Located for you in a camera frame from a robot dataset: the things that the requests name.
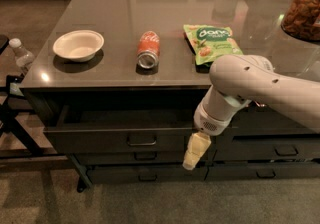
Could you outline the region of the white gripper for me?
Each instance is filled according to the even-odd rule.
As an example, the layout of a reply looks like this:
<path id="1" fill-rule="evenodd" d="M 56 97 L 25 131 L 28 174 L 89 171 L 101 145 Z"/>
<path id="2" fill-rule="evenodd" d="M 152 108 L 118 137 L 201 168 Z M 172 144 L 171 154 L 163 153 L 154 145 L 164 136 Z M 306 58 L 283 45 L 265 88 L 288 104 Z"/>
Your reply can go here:
<path id="1" fill-rule="evenodd" d="M 214 114 L 208 114 L 202 103 L 198 105 L 194 113 L 194 125 L 201 132 L 192 133 L 189 138 L 182 164 L 186 170 L 191 171 L 196 167 L 211 145 L 210 136 L 220 135 L 229 125 L 233 115 L 233 112 L 227 111 L 216 117 Z"/>

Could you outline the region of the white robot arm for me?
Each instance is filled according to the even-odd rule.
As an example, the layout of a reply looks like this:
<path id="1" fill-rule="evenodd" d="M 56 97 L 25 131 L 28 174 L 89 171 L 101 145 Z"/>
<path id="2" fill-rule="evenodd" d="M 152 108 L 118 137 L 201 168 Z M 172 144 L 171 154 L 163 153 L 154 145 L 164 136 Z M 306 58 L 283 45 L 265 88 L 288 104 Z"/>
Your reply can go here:
<path id="1" fill-rule="evenodd" d="M 232 117 L 252 101 L 320 132 L 320 83 L 280 75 L 258 55 L 223 55 L 210 67 L 211 86 L 194 113 L 196 131 L 189 138 L 183 168 L 193 170 Z"/>

